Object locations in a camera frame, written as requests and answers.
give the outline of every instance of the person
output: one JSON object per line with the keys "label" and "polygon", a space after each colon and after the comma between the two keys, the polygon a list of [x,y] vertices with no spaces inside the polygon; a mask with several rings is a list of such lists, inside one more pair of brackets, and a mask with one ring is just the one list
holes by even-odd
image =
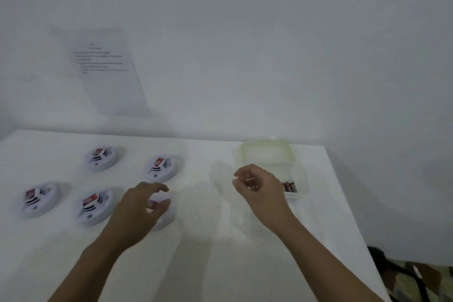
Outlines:
{"label": "person", "polygon": [[[258,220],[285,244],[319,302],[382,302],[298,221],[286,202],[280,181],[268,171],[247,165],[235,172],[233,186]],[[95,302],[118,257],[140,242],[171,201],[146,207],[151,194],[166,185],[140,183],[129,189],[109,222],[83,252],[48,302]]]}

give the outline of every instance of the paper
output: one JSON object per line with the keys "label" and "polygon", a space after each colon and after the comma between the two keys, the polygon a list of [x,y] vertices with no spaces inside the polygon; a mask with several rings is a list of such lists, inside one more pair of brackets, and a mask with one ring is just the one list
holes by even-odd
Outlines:
{"label": "paper", "polygon": [[65,42],[89,98],[102,115],[150,116],[121,29],[65,31]]}

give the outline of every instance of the forearm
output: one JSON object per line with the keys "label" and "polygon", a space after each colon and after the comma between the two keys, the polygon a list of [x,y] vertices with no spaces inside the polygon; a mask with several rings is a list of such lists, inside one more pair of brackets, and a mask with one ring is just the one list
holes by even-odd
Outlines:
{"label": "forearm", "polygon": [[80,256],[48,302],[95,302],[121,251],[98,238]]}
{"label": "forearm", "polygon": [[296,260],[319,302],[383,302],[296,218],[276,234]]}

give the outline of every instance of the red sticker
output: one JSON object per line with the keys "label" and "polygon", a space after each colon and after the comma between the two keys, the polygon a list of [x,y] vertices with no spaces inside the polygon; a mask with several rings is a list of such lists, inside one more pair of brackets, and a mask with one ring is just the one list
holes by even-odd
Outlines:
{"label": "red sticker", "polygon": [[92,155],[93,155],[93,156],[98,156],[98,155],[100,154],[100,152],[102,152],[103,150],[104,150],[103,148],[98,148],[97,150],[95,150],[95,151],[93,152]]}
{"label": "red sticker", "polygon": [[154,162],[154,167],[158,168],[159,165],[162,163],[162,161],[164,161],[165,159],[164,158],[159,158],[157,159],[155,162]]}
{"label": "red sticker", "polygon": [[25,200],[31,200],[34,197],[34,189],[28,190],[25,193]]}
{"label": "red sticker", "polygon": [[97,194],[94,194],[94,195],[91,195],[90,197],[88,198],[85,198],[83,201],[82,201],[82,206],[86,206],[87,204],[90,204],[91,202],[97,200],[98,198],[98,195]]}

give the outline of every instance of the white round device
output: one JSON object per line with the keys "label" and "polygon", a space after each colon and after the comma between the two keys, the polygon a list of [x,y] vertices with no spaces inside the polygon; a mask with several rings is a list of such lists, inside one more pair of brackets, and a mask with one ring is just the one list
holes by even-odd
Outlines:
{"label": "white round device", "polygon": [[144,166],[144,171],[150,183],[163,183],[174,177],[178,171],[176,159],[168,155],[153,156]]}
{"label": "white round device", "polygon": [[96,225],[110,216],[115,205],[111,189],[91,193],[77,203],[76,221],[86,227]]}
{"label": "white round device", "polygon": [[114,147],[102,146],[85,155],[85,167],[93,172],[99,172],[112,167],[118,161],[118,152]]}
{"label": "white round device", "polygon": [[56,183],[35,185],[25,192],[20,213],[24,218],[43,215],[57,205],[60,196],[60,187]]}
{"label": "white round device", "polygon": [[[171,197],[168,192],[159,191],[157,193],[152,194],[149,201],[159,203],[169,198]],[[155,232],[161,230],[162,228],[165,228],[174,221],[175,217],[176,217],[176,206],[174,203],[172,203],[168,207],[168,210],[165,213],[163,213],[162,216],[157,220],[156,224],[154,225],[151,231]]]}

